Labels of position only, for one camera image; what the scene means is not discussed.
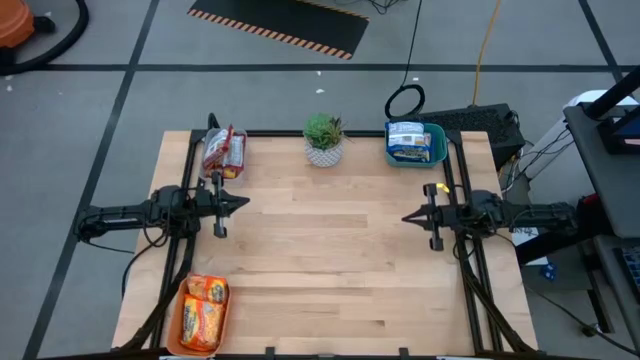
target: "black metal frame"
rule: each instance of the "black metal frame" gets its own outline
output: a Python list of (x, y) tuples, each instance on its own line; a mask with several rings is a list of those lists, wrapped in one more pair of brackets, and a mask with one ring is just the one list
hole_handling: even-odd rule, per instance
[[(209, 116), (209, 129), (211, 128), (219, 128), (219, 124), (215, 119), (215, 116), (211, 114)], [(197, 151), (197, 145), (202, 141), (202, 139), (206, 136), (208, 130), (192, 130), (191, 136), (189, 138), (189, 148), (187, 150), (187, 157), (185, 160), (185, 167), (182, 176), (181, 186), (183, 188), (188, 188), (190, 185), (190, 180), (193, 173), (194, 168), (194, 159)], [(249, 130), (247, 131), (249, 137), (301, 137), (302, 131), (299, 130)], [(352, 138), (357, 137), (380, 137), (384, 138), (384, 131), (345, 131), (345, 135)], [(462, 146), (462, 137), (460, 132), (450, 132), (447, 134), (447, 137), (451, 139), (451, 142), (454, 144), (456, 149), (456, 158), (459, 163), (460, 175), (462, 179), (462, 185), (456, 185), (454, 181), (453, 171), (451, 167), (451, 159), (449, 155), (444, 159), (444, 173), (447, 186), (452, 189), (449, 192), (449, 201), (451, 203), (458, 203), (458, 198), (456, 194), (456, 187), (462, 186), (465, 200), (469, 201), (471, 199), (471, 182), (469, 179), (469, 173), (466, 164), (466, 158), (464, 154), (464, 149)], [(160, 302), (154, 309), (153, 313), (161, 311), (164, 313), (164, 309), (173, 298), (173, 295), (176, 293), (176, 284), (179, 285), (182, 278), (186, 276), (186, 274), (191, 270), (192, 259), (195, 250), (195, 237), (190, 237), (187, 239), (187, 246), (185, 248), (184, 257), (178, 274), (174, 277), (174, 268), (177, 258), (177, 250), (180, 239), (171, 238), (169, 242), (169, 249), (167, 252), (167, 259), (165, 262), (164, 273), (162, 277), (162, 285), (160, 290)], [(458, 253), (460, 259), (465, 259), (468, 256), (467, 248), (465, 245), (466, 239), (460, 232), (456, 232), (456, 241), (458, 243)], [(480, 284), (483, 290), (488, 295), (488, 301), (492, 303), (493, 295), (491, 290), (491, 284), (489, 280), (489, 272), (487, 270), (487, 263), (484, 254), (484, 249), (482, 245), (482, 241), (479, 239), (474, 240), (474, 254), (478, 267), (478, 275), (480, 279)], [(465, 272), (473, 270), (468, 262), (464, 260), (460, 260), (460, 270), (464, 274)], [(491, 358), (491, 359), (557, 359), (557, 360), (581, 360), (578, 358), (570, 358), (570, 357), (558, 357), (558, 356), (550, 356), (540, 352), (504, 352), (502, 346), (502, 338), (500, 335), (500, 331), (498, 326), (496, 325), (494, 319), (490, 316), (487, 317), (489, 330), (491, 335), (491, 343), (493, 350), (484, 349), (484, 345), (482, 342), (482, 331), (480, 329), (480, 320), (478, 318), (477, 304), (476, 304), (476, 295), (477, 288), (473, 289), (473, 286), (464, 284), (464, 292), (465, 292), (465, 300), (467, 305), (467, 312), (469, 316), (469, 326), (471, 331), (471, 337), (473, 341), (474, 347), (474, 356), (470, 357), (482, 357), (482, 358)], [(487, 306), (487, 298), (480, 298), (481, 301), (484, 300), (483, 304)], [(160, 339), (162, 337), (162, 328), (164, 326), (164, 316), (160, 316), (158, 318), (156, 326), (153, 328), (153, 332), (151, 335), (151, 343), (149, 349), (141, 350), (140, 347), (143, 346), (146, 337), (142, 339), (141, 337), (134, 337), (127, 345), (123, 346), (119, 349), (114, 349), (112, 352), (108, 353), (98, 353), (98, 354), (86, 354), (86, 355), (74, 355), (74, 356), (66, 356), (66, 357), (56, 357), (55, 359), (69, 359), (69, 360), (84, 360), (84, 359), (158, 359), (160, 356), (169, 355), (166, 348), (160, 347)], [(435, 360), (441, 358), (440, 356), (414, 356), (409, 354), (409, 350), (407, 348), (399, 348), (398, 355), (276, 355), (275, 348), (267, 347), (265, 349), (264, 354), (221, 354), (216, 355), (215, 357), (218, 360), (235, 360), (235, 359), (248, 359), (248, 360), (311, 360), (311, 359), (344, 359), (344, 360)]]

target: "black hose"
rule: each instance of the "black hose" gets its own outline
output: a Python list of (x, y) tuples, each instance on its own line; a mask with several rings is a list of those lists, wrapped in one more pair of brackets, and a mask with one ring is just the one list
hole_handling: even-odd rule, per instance
[(69, 50), (73, 44), (78, 41), (80, 36), (84, 33), (89, 24), (89, 9), (84, 0), (76, 0), (78, 4), (79, 16), (76, 25), (71, 29), (71, 32), (57, 43), (54, 47), (49, 49), (44, 54), (37, 56), (31, 60), (27, 60), (20, 64), (15, 64), (6, 67), (0, 67), (0, 75), (14, 75), (23, 72), (31, 71), (42, 65), (48, 64), (53, 59), (62, 55), (65, 51)]

